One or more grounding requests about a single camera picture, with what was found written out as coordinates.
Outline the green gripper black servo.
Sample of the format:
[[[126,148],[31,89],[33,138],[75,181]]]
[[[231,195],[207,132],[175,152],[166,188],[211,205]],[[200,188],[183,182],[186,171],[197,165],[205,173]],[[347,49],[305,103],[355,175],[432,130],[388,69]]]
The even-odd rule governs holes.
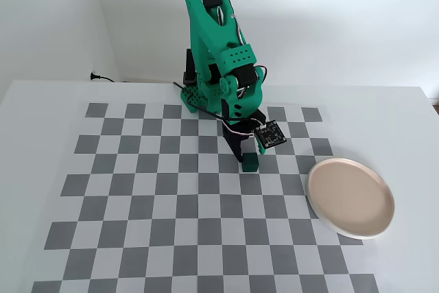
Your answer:
[[[243,118],[239,121],[230,122],[225,119],[222,120],[223,136],[240,163],[244,160],[241,142],[252,136],[253,131],[257,127],[265,125],[266,119],[266,115],[260,110],[257,110],[249,117]],[[266,148],[256,134],[254,134],[254,140],[257,142],[259,153],[265,154]]]

